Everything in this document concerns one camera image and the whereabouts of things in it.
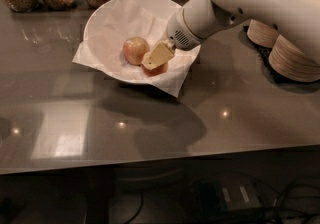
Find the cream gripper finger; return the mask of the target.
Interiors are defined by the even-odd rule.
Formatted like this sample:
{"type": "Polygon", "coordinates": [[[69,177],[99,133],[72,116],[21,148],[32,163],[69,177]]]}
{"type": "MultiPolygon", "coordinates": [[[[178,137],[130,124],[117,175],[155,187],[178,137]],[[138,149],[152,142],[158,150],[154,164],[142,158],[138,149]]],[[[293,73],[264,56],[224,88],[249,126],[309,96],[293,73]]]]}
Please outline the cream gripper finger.
{"type": "Polygon", "coordinates": [[[143,56],[142,65],[153,70],[167,63],[174,57],[175,50],[167,43],[159,41],[149,52],[143,56]]]}

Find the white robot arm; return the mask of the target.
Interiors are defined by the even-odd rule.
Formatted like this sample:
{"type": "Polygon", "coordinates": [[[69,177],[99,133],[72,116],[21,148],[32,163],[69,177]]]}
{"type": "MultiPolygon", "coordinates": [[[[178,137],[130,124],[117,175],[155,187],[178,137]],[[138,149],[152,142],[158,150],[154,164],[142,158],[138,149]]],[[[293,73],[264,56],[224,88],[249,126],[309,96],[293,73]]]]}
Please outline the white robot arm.
{"type": "Polygon", "coordinates": [[[320,0],[189,0],[158,39],[173,49],[191,50],[219,31],[254,19],[320,63],[319,16],[320,0]]]}

